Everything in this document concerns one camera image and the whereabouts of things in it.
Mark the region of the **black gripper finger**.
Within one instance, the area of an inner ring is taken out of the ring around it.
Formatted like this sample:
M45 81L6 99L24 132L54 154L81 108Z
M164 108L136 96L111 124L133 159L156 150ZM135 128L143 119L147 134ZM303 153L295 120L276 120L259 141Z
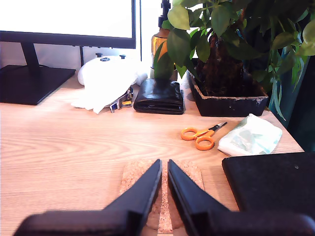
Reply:
M161 187L162 162L156 160L135 184L102 210L103 236L156 236L158 216L147 226L149 213Z
M217 213L229 209L202 190L173 160L168 161L168 184L189 236L220 236Z

